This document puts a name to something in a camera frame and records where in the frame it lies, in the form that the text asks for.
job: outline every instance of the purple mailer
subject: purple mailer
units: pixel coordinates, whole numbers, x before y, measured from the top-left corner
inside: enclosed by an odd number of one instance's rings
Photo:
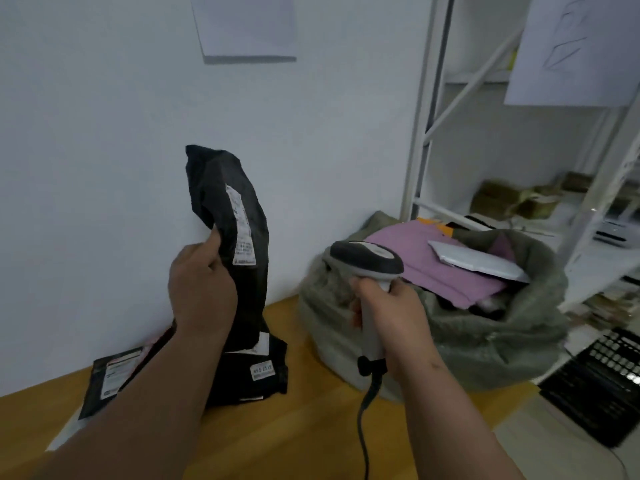
[[[466,246],[444,235],[435,225],[420,221],[395,224],[371,234],[365,241],[394,250],[404,261],[405,280],[448,299],[462,310],[506,287],[501,280],[441,263],[427,241]]]

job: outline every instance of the white label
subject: white label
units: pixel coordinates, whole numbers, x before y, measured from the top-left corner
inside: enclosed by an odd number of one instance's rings
[[[228,354],[247,354],[247,355],[269,355],[269,334],[265,331],[260,332],[258,343],[251,349],[235,350],[226,352]]]
[[[132,375],[138,365],[140,354],[142,354],[142,351],[139,350],[115,358],[107,363],[107,370],[104,373],[102,382],[102,391],[100,392],[101,400],[118,393],[120,387],[129,379],[129,376]]]
[[[377,254],[380,257],[393,259],[394,256],[388,250],[381,248],[377,244],[373,244],[373,242],[363,242],[363,241],[354,241],[354,244],[362,244],[366,249],[370,250],[373,254]]]
[[[246,217],[242,196],[228,185],[227,195],[229,195],[229,201],[231,201],[231,208],[234,210],[238,231],[233,265],[255,266],[256,261],[253,250],[253,240],[251,238],[251,226],[249,225],[249,219]]]
[[[265,377],[271,377],[276,375],[276,371],[273,370],[273,363],[268,360],[267,362],[255,363],[251,366],[251,377],[254,381],[259,381]]]

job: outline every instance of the left hand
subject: left hand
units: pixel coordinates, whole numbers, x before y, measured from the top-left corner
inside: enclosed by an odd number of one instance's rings
[[[226,341],[237,307],[236,284],[218,249],[213,228],[206,242],[185,246],[169,270],[169,298],[177,334]]]

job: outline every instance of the black cord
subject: black cord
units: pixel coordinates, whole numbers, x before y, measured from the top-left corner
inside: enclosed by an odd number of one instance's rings
[[[369,479],[369,453],[367,452],[367,445],[364,441],[364,433],[362,432],[362,414],[376,398],[380,392],[381,386],[382,375],[373,373],[371,375],[371,385],[369,386],[367,393],[362,398],[360,410],[358,411],[358,437],[360,439],[360,446],[362,446],[362,455],[364,456],[364,480]]]
[[[563,346],[564,351],[567,352],[567,354],[569,354],[571,356],[572,359],[575,359],[575,355],[571,352],[571,350],[569,350],[568,348],[566,348],[566,346]],[[591,367],[590,364],[586,364],[588,368],[590,368],[590,370],[596,372],[600,377],[609,380],[603,373],[601,373],[601,371],[597,370],[595,367]],[[619,398],[620,400],[622,400],[623,403],[633,407],[634,409],[636,409],[635,406],[631,405],[630,403],[626,402],[624,399]],[[566,427],[566,425],[563,425],[568,431],[571,431],[569,428]],[[618,456],[618,453],[616,453],[613,448],[608,448],[606,446],[604,446],[603,444],[598,443],[600,446],[602,446],[603,448],[605,448],[606,450],[609,450],[609,452],[615,457],[616,460],[618,460],[618,463],[620,464],[620,467],[622,468],[622,475],[623,475],[623,480],[629,480],[629,472],[627,470],[627,466],[625,465],[625,462],[622,461],[622,459]]]

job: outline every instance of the wooden desk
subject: wooden desk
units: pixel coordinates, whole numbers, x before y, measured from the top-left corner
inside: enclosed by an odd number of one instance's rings
[[[289,344],[289,392],[206,412],[184,478],[357,479],[364,474],[356,414],[362,393],[325,368],[296,318],[297,298],[265,309]],[[0,398],[0,480],[24,479],[81,404],[89,369]],[[472,394],[492,427],[537,388],[530,383]],[[416,478],[401,404],[377,399],[364,415],[372,479]]]

